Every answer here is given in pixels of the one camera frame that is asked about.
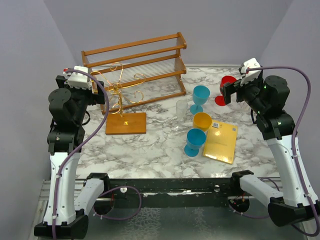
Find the clear wine glass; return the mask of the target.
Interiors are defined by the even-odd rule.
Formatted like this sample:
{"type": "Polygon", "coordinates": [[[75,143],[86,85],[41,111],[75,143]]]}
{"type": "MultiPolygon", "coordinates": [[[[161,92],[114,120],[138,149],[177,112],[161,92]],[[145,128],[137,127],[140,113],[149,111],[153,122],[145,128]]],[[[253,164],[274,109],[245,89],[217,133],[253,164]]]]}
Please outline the clear wine glass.
{"type": "Polygon", "coordinates": [[[186,115],[188,110],[188,102],[186,100],[178,100],[176,102],[176,119],[177,124],[174,128],[175,131],[178,131],[181,129],[182,121],[184,116],[186,115]]]}

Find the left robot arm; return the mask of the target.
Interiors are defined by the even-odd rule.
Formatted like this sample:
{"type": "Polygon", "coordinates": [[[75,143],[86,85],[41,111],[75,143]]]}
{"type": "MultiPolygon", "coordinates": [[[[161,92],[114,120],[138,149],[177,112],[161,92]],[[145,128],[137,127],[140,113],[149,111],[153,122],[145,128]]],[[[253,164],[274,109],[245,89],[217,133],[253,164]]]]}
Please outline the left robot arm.
{"type": "Polygon", "coordinates": [[[82,240],[89,226],[89,212],[96,198],[106,197],[111,190],[107,174],[94,174],[75,198],[75,180],[84,138],[83,120],[89,105],[108,105],[104,83],[97,81],[92,90],[88,73],[72,70],[69,78],[56,77],[58,88],[48,96],[52,115],[47,137],[51,162],[50,192],[43,221],[34,227],[36,237],[82,240]]]}

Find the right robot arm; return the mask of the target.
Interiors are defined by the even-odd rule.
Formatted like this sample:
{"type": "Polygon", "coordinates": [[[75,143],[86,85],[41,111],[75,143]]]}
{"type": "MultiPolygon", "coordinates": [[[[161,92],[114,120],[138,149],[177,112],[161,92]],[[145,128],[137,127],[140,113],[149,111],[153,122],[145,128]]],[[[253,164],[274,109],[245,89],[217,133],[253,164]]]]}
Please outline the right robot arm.
{"type": "Polygon", "coordinates": [[[278,227],[316,219],[320,201],[298,153],[297,123],[283,109],[290,93],[287,81],[276,75],[258,76],[247,84],[241,80],[221,84],[220,92],[225,104],[236,94],[237,102],[246,102],[257,114],[256,126],[272,152],[282,183],[282,191],[276,191],[252,171],[243,170],[232,173],[230,191],[236,196],[248,193],[255,197],[278,227]]]}

